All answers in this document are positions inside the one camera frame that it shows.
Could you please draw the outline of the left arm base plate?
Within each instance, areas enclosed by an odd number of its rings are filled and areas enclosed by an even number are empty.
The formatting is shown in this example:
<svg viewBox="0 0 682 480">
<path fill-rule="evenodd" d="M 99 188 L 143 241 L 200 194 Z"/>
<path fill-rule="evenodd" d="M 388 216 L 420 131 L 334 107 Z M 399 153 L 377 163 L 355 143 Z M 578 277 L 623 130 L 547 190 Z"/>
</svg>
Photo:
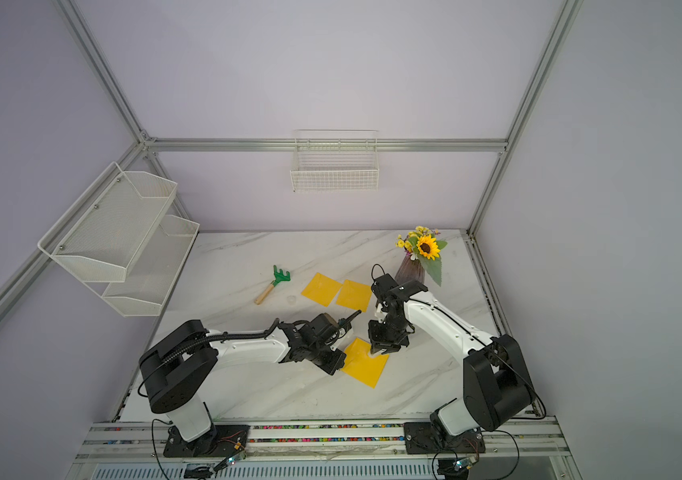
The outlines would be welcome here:
<svg viewBox="0 0 682 480">
<path fill-rule="evenodd" d="M 247 446 L 251 427 L 244 424 L 214 424 L 213 429 L 190 442 L 185 441 L 179 429 L 168 429 L 165 458 L 230 458 L 243 452 Z"/>
</svg>

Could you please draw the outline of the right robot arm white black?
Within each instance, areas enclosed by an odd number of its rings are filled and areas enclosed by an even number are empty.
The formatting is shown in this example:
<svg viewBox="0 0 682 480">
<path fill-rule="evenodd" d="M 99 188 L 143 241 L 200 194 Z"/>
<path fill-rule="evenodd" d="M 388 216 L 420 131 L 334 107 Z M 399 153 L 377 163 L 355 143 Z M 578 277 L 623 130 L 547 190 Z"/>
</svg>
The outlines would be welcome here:
<svg viewBox="0 0 682 480">
<path fill-rule="evenodd" d="M 416 280 L 399 284 L 383 274 L 373 280 L 372 293 L 377 307 L 368 323 L 371 354 L 396 353 L 409 346 L 412 334 L 425 333 L 461 363 L 461 396 L 430 417 L 441 434 L 495 431 L 537 401 L 522 349 L 510 335 L 476 328 Z"/>
</svg>

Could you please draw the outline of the lower white mesh shelf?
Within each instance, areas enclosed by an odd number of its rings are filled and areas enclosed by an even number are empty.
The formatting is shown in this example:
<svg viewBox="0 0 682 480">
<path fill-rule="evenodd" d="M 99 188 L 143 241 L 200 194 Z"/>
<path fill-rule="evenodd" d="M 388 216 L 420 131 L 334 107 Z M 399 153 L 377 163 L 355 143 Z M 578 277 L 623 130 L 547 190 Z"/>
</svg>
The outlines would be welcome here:
<svg viewBox="0 0 682 480">
<path fill-rule="evenodd" d="M 199 224 L 166 215 L 124 282 L 100 294 L 123 317 L 160 316 L 199 233 Z"/>
</svg>

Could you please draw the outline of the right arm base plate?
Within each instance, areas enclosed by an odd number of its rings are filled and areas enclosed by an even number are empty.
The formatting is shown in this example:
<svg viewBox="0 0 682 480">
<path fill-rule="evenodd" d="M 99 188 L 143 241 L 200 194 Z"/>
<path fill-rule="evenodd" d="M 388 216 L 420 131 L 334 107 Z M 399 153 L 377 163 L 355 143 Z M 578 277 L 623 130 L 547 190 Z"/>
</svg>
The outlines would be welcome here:
<svg viewBox="0 0 682 480">
<path fill-rule="evenodd" d="M 482 454 L 486 451 L 479 429 L 470 429 L 460 435 L 451 435 L 431 422 L 406 422 L 403 424 L 404 443 L 409 455 L 456 453 Z"/>
</svg>

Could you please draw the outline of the dark purple vase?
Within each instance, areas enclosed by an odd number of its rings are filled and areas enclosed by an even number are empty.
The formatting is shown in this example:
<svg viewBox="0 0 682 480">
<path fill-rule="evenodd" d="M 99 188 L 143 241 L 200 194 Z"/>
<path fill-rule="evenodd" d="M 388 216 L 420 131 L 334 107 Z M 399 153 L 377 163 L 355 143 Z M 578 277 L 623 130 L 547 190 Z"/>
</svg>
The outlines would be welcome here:
<svg viewBox="0 0 682 480">
<path fill-rule="evenodd" d="M 403 258 L 394 279 L 398 284 L 410 281 L 424 283 L 426 271 L 419 260 L 419 257 L 412 253 L 407 253 Z"/>
</svg>

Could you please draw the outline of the upper white mesh shelf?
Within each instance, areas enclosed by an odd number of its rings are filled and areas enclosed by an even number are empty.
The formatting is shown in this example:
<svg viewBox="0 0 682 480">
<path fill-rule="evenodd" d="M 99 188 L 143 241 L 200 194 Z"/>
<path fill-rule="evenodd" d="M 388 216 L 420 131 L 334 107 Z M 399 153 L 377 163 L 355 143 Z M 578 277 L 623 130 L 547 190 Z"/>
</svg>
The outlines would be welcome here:
<svg viewBox="0 0 682 480">
<path fill-rule="evenodd" d="M 177 183 L 109 165 L 38 241 L 83 283 L 123 283 L 176 198 Z"/>
</svg>

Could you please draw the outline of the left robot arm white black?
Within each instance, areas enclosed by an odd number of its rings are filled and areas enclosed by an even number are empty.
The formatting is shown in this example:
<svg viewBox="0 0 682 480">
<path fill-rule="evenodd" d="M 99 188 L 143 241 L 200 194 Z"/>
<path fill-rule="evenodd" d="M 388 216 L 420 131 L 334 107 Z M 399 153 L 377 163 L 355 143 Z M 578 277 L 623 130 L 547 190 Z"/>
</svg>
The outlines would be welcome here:
<svg viewBox="0 0 682 480">
<path fill-rule="evenodd" d="M 336 343 L 360 314 L 356 310 L 339 320 L 327 313 L 309 321 L 276 319 L 267 329 L 250 332 L 215 333 L 198 319 L 188 320 L 140 357 L 137 393 L 153 413 L 168 417 L 185 444 L 213 439 L 216 427 L 198 391 L 214 368 L 310 362 L 332 376 L 346 359 Z"/>
</svg>

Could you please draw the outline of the yellow envelope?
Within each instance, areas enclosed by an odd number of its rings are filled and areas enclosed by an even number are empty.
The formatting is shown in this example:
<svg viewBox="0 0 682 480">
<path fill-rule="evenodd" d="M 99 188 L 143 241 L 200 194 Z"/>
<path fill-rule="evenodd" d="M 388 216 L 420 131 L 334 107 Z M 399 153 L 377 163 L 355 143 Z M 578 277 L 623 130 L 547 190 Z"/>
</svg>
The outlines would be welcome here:
<svg viewBox="0 0 682 480">
<path fill-rule="evenodd" d="M 321 273 L 316 273 L 301 294 L 319 305 L 328 307 L 341 287 L 340 282 Z"/>
<path fill-rule="evenodd" d="M 345 280 L 339 290 L 336 304 L 351 310 L 365 312 L 372 292 L 371 287 L 352 280 Z"/>
<path fill-rule="evenodd" d="M 341 369 L 346 375 L 375 389 L 388 362 L 389 355 L 372 355 L 371 345 L 355 338 L 344 350 L 346 355 Z"/>
</svg>

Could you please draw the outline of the white mesh shelf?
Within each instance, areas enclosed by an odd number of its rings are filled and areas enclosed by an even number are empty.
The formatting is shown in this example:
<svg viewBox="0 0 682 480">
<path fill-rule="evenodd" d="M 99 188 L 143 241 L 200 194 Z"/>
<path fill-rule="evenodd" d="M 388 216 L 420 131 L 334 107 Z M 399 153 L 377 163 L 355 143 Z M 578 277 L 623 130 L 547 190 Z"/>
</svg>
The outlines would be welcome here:
<svg viewBox="0 0 682 480">
<path fill-rule="evenodd" d="M 160 316 L 199 233 L 199 224 L 166 215 L 124 282 L 100 294 L 123 317 Z"/>
<path fill-rule="evenodd" d="M 176 198 L 177 183 L 109 165 L 38 241 L 83 283 L 123 283 Z"/>
</svg>

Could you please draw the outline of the sunflower bouquet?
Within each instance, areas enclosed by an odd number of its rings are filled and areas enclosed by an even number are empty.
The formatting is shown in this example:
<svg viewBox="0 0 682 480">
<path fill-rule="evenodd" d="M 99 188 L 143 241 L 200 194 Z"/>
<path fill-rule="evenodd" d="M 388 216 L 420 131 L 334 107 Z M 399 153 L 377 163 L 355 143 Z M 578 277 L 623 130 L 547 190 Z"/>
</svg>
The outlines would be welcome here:
<svg viewBox="0 0 682 480">
<path fill-rule="evenodd" d="M 396 247 L 403 251 L 404 257 L 407 253 L 419 257 L 426 271 L 425 279 L 429 277 L 437 286 L 443 282 L 442 251 L 448 244 L 439 235 L 439 230 L 417 226 L 406 235 L 399 235 L 396 240 Z"/>
</svg>

